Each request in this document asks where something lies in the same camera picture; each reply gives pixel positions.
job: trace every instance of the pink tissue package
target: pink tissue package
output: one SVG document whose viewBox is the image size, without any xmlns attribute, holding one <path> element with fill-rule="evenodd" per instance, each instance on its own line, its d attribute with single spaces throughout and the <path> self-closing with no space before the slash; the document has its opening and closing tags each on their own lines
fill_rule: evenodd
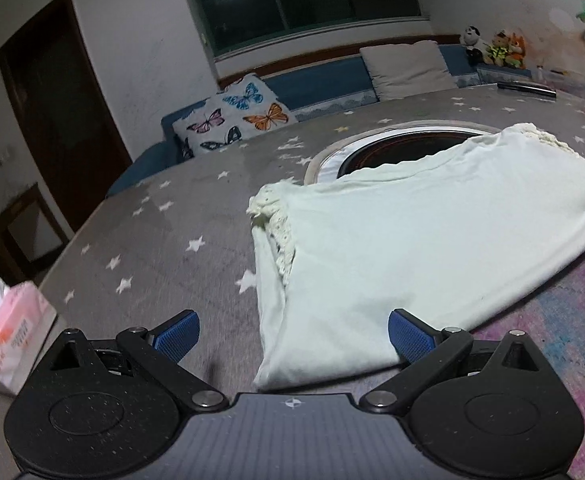
<svg viewBox="0 0 585 480">
<path fill-rule="evenodd" d="M 0 389 L 17 394 L 56 317 L 33 282 L 0 280 Z"/>
</svg>

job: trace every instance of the orange butterfly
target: orange butterfly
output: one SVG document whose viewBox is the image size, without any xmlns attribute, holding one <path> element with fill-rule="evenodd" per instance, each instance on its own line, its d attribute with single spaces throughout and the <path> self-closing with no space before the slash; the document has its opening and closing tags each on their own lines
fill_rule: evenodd
<svg viewBox="0 0 585 480">
<path fill-rule="evenodd" d="M 255 124 L 256 129 L 260 132 L 265 132 L 271 128 L 275 121 L 288 122 L 288 116 L 284 114 L 282 107 L 277 103 L 272 103 L 266 115 L 249 115 L 243 118 L 250 124 Z"/>
</svg>

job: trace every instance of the butterfly pillow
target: butterfly pillow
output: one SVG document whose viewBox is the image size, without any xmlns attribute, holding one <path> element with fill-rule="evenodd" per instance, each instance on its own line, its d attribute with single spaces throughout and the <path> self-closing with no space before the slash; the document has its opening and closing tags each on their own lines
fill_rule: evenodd
<svg viewBox="0 0 585 480">
<path fill-rule="evenodd" d="M 188 139 L 194 156 L 213 152 L 241 140 L 237 118 L 224 113 L 224 107 L 211 98 L 205 107 L 173 124 L 181 139 Z"/>
<path fill-rule="evenodd" d="M 286 105 L 254 74 L 244 76 L 216 97 L 225 104 L 228 116 L 239 117 L 238 126 L 244 139 L 297 122 Z"/>
</svg>

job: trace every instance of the blue sofa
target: blue sofa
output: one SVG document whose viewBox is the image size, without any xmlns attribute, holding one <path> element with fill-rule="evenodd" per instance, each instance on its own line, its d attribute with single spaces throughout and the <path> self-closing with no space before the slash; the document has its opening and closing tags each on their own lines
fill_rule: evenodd
<svg viewBox="0 0 585 480">
<path fill-rule="evenodd" d="M 477 68 L 469 65 L 465 47 L 461 44 L 441 44 L 448 70 L 460 87 L 481 84 Z M 530 77 L 529 71 L 486 68 Z M 289 72 L 262 78 L 291 111 L 298 121 L 307 121 L 326 114 L 349 110 L 378 101 L 373 83 L 361 56 L 328 60 L 302 66 Z M 151 146 L 135 160 L 112 185 L 108 196 L 133 186 L 140 180 L 166 170 L 193 157 L 188 141 L 179 139 L 173 124 L 188 116 L 192 110 L 205 105 L 205 100 L 181 108 L 161 120 L 166 140 Z"/>
</svg>

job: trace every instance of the plush fox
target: plush fox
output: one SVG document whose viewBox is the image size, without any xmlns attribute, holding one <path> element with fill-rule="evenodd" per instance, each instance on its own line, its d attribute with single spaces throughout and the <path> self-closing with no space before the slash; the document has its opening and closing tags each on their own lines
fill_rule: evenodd
<svg viewBox="0 0 585 480">
<path fill-rule="evenodd" d="M 509 54 L 504 62 L 511 68 L 526 68 L 524 57 L 526 56 L 526 42 L 523 36 L 512 34 L 508 45 Z"/>
</svg>

